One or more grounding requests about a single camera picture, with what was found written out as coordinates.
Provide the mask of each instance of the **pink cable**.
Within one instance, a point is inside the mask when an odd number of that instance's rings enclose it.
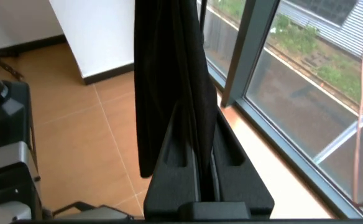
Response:
[[[357,137],[356,137],[356,149],[354,151],[354,174],[352,183],[352,201],[358,207],[363,207],[363,202],[358,203],[358,181],[360,171],[360,145],[361,145],[361,119],[363,114],[363,51],[361,62],[361,98],[360,107],[357,118]]]

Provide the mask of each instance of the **black cloth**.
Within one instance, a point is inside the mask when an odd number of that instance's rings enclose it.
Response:
[[[200,166],[207,167],[217,97],[195,0],[136,0],[134,70],[140,175],[152,175],[177,101],[188,114]]]

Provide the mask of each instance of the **tiled floor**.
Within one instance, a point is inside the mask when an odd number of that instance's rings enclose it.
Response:
[[[141,216],[150,180],[139,175],[133,73],[85,86],[66,44],[6,61],[30,85],[44,205],[81,200]],[[275,200],[272,218],[332,217],[235,109],[222,111]]]

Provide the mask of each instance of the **black baseboard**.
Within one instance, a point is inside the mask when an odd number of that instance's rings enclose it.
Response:
[[[65,36],[57,35],[54,37],[48,37],[41,40],[34,40],[31,42],[23,43],[23,44],[17,44],[10,47],[4,47],[0,49],[0,56],[16,56],[20,53],[27,52],[30,50],[40,49],[42,47],[48,47],[55,44],[62,44],[66,43],[67,39]]]
[[[130,63],[128,65],[121,66],[119,68],[114,68],[105,72],[101,72],[99,74],[95,74],[89,77],[83,78],[85,85],[90,85],[96,82],[100,82],[106,80],[108,78],[115,77],[117,75],[122,75],[127,72],[132,72],[134,70],[134,63]]]

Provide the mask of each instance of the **road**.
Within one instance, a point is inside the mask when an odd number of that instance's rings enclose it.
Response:
[[[324,149],[357,118],[265,50],[247,96],[310,157]],[[350,192],[355,135],[320,167]],[[363,198],[363,130],[359,192]]]

